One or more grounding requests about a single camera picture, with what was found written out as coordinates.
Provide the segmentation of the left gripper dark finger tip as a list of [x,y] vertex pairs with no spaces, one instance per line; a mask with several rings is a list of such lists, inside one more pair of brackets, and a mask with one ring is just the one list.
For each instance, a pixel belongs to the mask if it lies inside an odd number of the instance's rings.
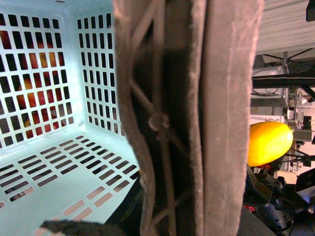
[[40,227],[65,236],[126,236],[117,225],[88,221],[45,220]]

